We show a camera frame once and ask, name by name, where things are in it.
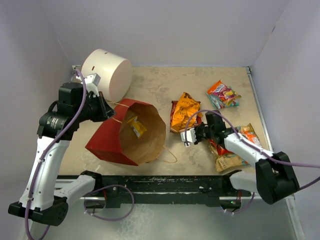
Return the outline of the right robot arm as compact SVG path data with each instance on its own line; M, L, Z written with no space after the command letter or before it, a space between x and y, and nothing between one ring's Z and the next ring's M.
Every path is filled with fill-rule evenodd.
M300 185L287 154L274 153L246 139L218 110L205 110L206 123L183 133L185 144L212 140L245 160L254 174L238 171L222 183L228 196L239 190L257 193L265 203L272 205L300 189Z

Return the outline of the colourful candy packet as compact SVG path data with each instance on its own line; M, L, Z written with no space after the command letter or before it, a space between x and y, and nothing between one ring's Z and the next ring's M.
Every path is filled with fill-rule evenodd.
M223 103L229 106L234 100L241 98L242 96L233 90L227 90L223 92Z

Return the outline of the red Doritos bag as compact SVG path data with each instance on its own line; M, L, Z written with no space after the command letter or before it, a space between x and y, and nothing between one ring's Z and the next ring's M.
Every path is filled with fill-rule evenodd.
M170 110L170 132L171 133L181 133L185 130L187 125L187 121L189 117L193 114L191 111L187 111L184 108L184 105L181 105L178 100L173 100L171 102L171 110ZM187 129L195 127L202 123L202 113L198 113L193 117L190 123L187 126Z

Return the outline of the teal candy packet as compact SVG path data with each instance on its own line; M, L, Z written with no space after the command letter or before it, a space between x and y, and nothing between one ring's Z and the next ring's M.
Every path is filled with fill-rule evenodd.
M206 93L207 97L209 98L212 106L214 108L216 108L217 110L220 109L224 109L224 108L230 108L230 107L237 107L239 106L239 102L238 100L233 100L232 103L230 105L226 105L225 103L223 103L218 97L212 95L212 94L208 94Z

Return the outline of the small yellow packet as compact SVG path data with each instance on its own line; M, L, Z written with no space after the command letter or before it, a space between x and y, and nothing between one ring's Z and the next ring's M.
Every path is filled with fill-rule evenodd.
M133 130L138 139L140 139L142 135L147 131L147 128L141 122L138 121L137 116L134 116L131 119L129 119L127 123L129 124L130 128Z

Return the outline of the orange Fox's candy bag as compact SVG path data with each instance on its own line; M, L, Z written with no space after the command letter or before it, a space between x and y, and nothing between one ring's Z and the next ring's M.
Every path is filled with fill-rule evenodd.
M210 95L214 95L215 97L218 97L220 100L223 101L223 92L227 90L232 90L232 89L227 87L221 80L219 80L215 84L213 84L209 88L209 90L207 90L207 93Z

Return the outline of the red paper bag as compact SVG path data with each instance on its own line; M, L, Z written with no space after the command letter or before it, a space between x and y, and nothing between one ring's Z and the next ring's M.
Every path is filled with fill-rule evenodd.
M115 103L116 114L104 121L85 148L98 159L130 166L140 166L159 158L165 147L166 124L152 104L124 98ZM128 120L137 116L147 129L141 138Z

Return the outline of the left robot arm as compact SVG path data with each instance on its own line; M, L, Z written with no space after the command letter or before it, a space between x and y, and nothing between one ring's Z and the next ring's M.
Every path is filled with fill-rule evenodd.
M39 120L37 150L29 181L19 201L9 205L8 213L58 226L79 198L88 193L101 194L101 174L88 170L60 190L55 189L55 184L62 159L80 123L104 122L115 114L96 84L64 83L59 88L58 100Z

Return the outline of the red snack packet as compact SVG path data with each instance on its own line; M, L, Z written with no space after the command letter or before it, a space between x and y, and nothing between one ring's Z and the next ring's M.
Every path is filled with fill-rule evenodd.
M208 140L211 144L211 146L213 147L214 150L216 150L217 154L219 156L222 156L222 155L226 155L226 154L230 154L231 152L228 151L227 149L225 149L224 147L222 147L221 145L215 143L212 139L209 139Z

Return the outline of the orange yellow snack bag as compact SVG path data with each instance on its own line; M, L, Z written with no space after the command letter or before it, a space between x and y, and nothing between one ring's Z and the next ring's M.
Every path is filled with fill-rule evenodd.
M201 108L201 102L194 100L187 92L183 92L179 100L173 100L171 104L171 133L181 133L185 130L186 126L187 129L190 129L202 123L203 115L201 112L193 116L189 123L187 123L191 115L199 111Z

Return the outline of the gold chips bag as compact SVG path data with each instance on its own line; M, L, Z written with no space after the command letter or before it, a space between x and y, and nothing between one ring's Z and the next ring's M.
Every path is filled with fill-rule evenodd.
M247 161L243 160L233 152L225 155L218 155L216 150L211 146L210 142L209 147L211 149L211 152L215 156L215 168L219 173L230 168L246 166L249 164Z

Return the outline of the orange small snack packet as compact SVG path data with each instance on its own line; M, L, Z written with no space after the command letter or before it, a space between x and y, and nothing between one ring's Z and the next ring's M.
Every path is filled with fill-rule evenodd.
M240 127L240 133L249 141L254 143L255 145L262 147L262 144L260 142L260 139L258 135L256 134L253 126L251 123L249 123L247 126L241 126Z

